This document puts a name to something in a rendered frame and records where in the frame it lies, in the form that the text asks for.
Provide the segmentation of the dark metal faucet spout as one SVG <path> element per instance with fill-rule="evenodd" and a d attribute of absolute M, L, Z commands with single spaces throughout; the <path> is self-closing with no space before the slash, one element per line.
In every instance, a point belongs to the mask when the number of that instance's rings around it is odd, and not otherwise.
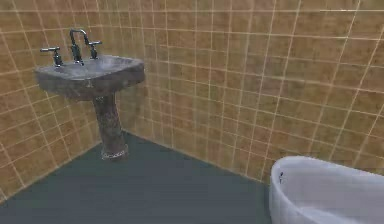
<path fill-rule="evenodd" d="M 84 43 L 86 45 L 89 44 L 89 39 L 88 39 L 87 33 L 83 29 L 71 28 L 69 31 L 69 35 L 70 35 L 70 39 L 71 39 L 71 51 L 72 51 L 72 55 L 73 55 L 73 60 L 75 63 L 83 65 L 84 62 L 82 60 L 80 47 L 78 46 L 78 44 L 75 41 L 75 37 L 74 37 L 75 33 L 81 33 L 83 35 Z"/>

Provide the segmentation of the grey stone pedestal sink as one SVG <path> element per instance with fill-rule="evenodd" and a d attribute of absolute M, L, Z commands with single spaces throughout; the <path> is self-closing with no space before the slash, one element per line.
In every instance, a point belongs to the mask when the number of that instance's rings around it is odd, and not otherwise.
<path fill-rule="evenodd" d="M 38 67 L 34 70 L 39 87 L 78 101 L 91 101 L 103 143 L 101 158 L 120 160 L 128 154 L 115 95 L 145 80 L 141 59 L 102 55 L 83 64 Z"/>

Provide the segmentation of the white bathtub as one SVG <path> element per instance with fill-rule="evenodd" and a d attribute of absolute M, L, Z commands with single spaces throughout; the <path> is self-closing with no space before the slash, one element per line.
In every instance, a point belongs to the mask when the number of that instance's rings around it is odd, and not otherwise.
<path fill-rule="evenodd" d="M 384 176 L 304 157 L 271 168 L 272 224 L 384 224 Z"/>

